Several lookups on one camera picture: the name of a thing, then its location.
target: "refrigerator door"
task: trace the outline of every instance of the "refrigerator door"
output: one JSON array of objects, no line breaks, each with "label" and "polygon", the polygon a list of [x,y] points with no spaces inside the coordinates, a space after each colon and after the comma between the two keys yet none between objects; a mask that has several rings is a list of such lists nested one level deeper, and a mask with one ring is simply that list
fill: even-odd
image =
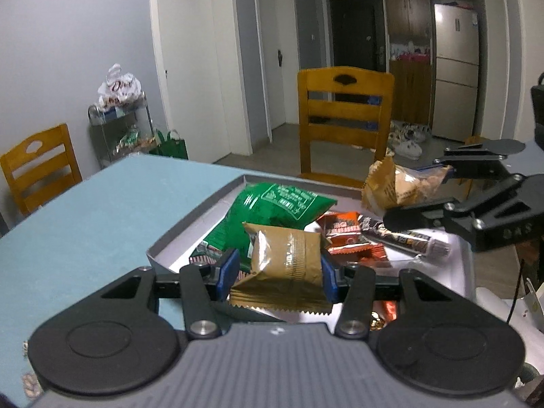
[{"label": "refrigerator door", "polygon": [[455,141],[472,136],[478,89],[436,81],[432,134]]},{"label": "refrigerator door", "polygon": [[480,51],[476,12],[437,4],[435,20],[436,57],[478,65]]},{"label": "refrigerator door", "polygon": [[478,86],[478,66],[453,59],[436,59],[436,79],[464,86]]}]

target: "black cable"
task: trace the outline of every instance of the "black cable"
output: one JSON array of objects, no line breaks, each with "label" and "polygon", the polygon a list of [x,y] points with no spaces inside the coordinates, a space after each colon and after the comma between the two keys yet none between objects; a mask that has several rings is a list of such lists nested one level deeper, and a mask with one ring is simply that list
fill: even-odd
[{"label": "black cable", "polygon": [[522,279],[522,270],[523,270],[523,266],[524,266],[524,265],[525,265],[525,259],[522,259],[522,260],[521,260],[521,263],[520,263],[520,274],[517,276],[516,293],[515,293],[514,296],[513,296],[512,307],[510,308],[510,314],[508,315],[508,318],[507,318],[507,324],[509,324],[509,323],[510,323],[510,319],[512,319],[513,309],[516,308],[516,301],[517,301],[517,296],[518,296],[518,294],[520,293],[520,286],[521,286],[521,279]]}]

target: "gold wrapper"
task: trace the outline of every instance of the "gold wrapper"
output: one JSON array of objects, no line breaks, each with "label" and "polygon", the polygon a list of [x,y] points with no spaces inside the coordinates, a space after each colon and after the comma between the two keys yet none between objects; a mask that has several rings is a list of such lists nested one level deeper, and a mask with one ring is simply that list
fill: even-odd
[{"label": "gold wrapper", "polygon": [[231,289],[230,303],[330,313],[323,292],[319,233],[244,223],[253,243],[251,274]]}]

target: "floor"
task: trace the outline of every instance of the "floor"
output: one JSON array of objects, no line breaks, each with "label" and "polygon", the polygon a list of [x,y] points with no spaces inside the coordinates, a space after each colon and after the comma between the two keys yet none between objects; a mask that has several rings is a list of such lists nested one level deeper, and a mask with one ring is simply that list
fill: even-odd
[{"label": "floor", "polygon": [[[433,138],[422,144],[423,156],[418,161],[411,161],[395,155],[396,164],[415,168],[432,163],[440,157],[448,146],[458,143]],[[300,174],[298,127],[284,124],[273,131],[273,143],[261,148],[251,156],[228,155],[217,164],[257,170],[287,176]],[[374,154],[370,150],[358,150],[329,142],[312,143],[312,170],[332,173],[364,180],[368,167],[374,162]],[[454,196],[463,199],[465,186],[451,180],[441,186],[438,196]],[[475,271],[477,287],[486,287],[502,299],[513,297],[518,274],[518,260],[513,246],[493,252],[476,253]]]}]

